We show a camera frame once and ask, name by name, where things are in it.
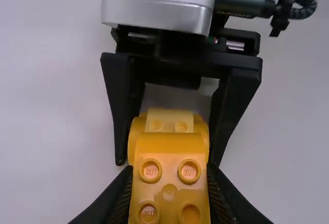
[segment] black mounting bracket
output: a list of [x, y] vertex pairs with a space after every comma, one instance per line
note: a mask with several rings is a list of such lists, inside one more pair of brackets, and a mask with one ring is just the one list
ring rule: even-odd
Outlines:
[[[220, 29], [209, 42], [195, 35], [133, 27], [118, 27], [112, 35], [116, 53], [103, 53], [101, 65], [113, 116], [116, 164], [126, 161], [130, 125], [139, 115], [145, 83], [198, 89], [201, 77], [208, 77], [220, 80], [209, 119], [210, 161], [218, 166], [261, 83], [260, 35]], [[232, 42], [242, 46], [230, 47]]]

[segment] silver motor housing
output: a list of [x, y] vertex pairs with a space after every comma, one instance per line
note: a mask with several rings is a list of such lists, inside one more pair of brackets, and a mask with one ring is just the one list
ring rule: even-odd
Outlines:
[[209, 34], [215, 0], [102, 0], [102, 23]]

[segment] white background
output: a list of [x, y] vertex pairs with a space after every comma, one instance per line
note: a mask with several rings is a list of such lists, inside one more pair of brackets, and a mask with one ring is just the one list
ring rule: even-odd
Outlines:
[[[263, 83], [221, 169], [275, 223], [326, 223], [329, 185], [328, 0], [270, 39], [268, 20], [227, 27], [262, 35]], [[0, 222], [68, 223], [122, 168], [100, 66], [113, 52], [101, 0], [0, 0]], [[147, 86], [149, 105], [209, 113], [212, 81], [188, 92]]]

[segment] yellow toy piece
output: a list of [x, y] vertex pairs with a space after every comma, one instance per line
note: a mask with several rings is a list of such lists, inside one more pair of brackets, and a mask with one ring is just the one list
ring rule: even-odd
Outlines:
[[209, 132], [185, 110], [150, 109], [132, 122], [129, 224], [210, 224]]

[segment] yellow lego brick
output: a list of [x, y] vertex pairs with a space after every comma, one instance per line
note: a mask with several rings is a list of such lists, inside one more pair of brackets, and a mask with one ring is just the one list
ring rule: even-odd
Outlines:
[[[129, 224], [209, 224], [208, 126], [187, 111], [150, 113], [135, 118], [130, 131]], [[148, 132], [148, 119], [162, 122], [162, 129]], [[175, 129], [177, 123], [184, 129]]]

